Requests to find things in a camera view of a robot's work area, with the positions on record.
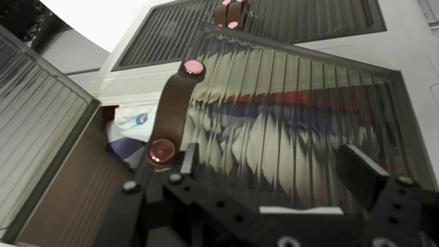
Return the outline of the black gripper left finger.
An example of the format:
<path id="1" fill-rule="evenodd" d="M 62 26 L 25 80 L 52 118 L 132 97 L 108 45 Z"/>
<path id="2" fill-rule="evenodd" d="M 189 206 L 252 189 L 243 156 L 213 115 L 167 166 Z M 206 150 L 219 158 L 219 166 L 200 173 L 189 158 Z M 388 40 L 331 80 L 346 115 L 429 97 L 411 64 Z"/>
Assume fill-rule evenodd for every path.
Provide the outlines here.
<path id="1" fill-rule="evenodd" d="M 189 143 L 184 152 L 180 173 L 185 176 L 191 176 L 196 170 L 197 163 L 199 163 L 199 144 Z"/>

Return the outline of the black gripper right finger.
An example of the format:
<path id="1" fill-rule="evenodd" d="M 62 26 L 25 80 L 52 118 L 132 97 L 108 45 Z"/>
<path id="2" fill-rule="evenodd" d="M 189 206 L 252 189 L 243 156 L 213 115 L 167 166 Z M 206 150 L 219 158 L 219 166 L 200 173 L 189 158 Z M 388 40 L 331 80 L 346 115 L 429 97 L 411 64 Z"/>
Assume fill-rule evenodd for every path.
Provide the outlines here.
<path id="1" fill-rule="evenodd" d="M 339 147 L 336 163 L 339 180 L 351 192 L 354 199 L 366 211 L 370 211 L 385 187 L 390 173 L 351 144 Z"/>

